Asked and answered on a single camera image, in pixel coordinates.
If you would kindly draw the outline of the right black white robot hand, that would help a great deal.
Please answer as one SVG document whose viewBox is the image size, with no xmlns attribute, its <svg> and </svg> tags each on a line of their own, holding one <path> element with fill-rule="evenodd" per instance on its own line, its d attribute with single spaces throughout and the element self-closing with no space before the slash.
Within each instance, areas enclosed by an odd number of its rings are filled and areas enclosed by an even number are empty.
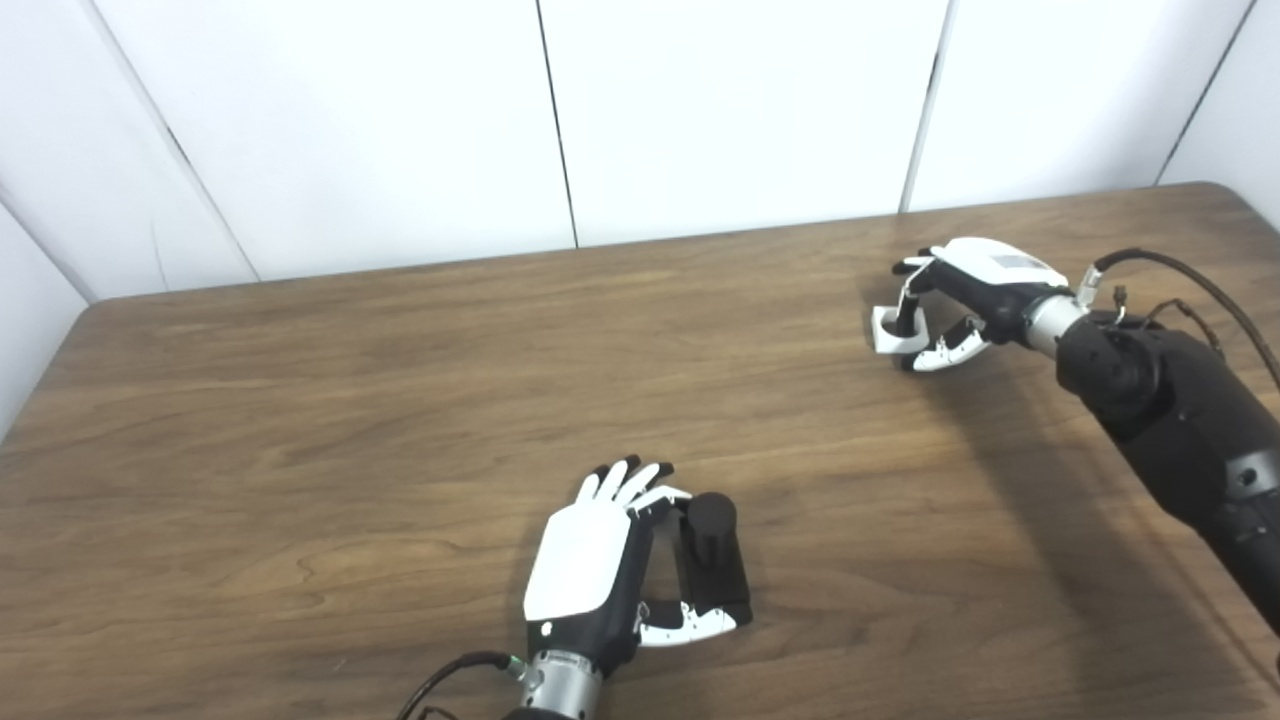
<svg viewBox="0 0 1280 720">
<path fill-rule="evenodd" d="M 991 238 L 952 238 L 895 263 L 891 272 L 902 277 L 902 287 L 896 306 L 878 306 L 873 314 L 876 348 L 897 356 L 899 369 L 910 373 L 959 366 L 992 345 L 1030 347 L 1034 319 L 1053 306 L 1074 302 L 1065 275 Z M 929 292 L 968 310 L 936 338 L 920 306 L 922 296 Z"/>
</svg>

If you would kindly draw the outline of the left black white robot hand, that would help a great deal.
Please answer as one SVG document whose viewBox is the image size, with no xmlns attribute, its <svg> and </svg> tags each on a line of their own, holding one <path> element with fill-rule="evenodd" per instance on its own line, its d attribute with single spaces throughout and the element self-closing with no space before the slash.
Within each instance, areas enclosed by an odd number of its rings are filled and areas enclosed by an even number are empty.
<svg viewBox="0 0 1280 720">
<path fill-rule="evenodd" d="M 522 603 L 535 659 L 573 655 L 612 676 L 641 648 L 691 644 L 754 621 L 733 501 L 669 486 L 673 470 L 636 455 L 600 465 L 549 516 Z M 675 548 L 677 600 L 644 593 L 662 536 Z"/>
</svg>

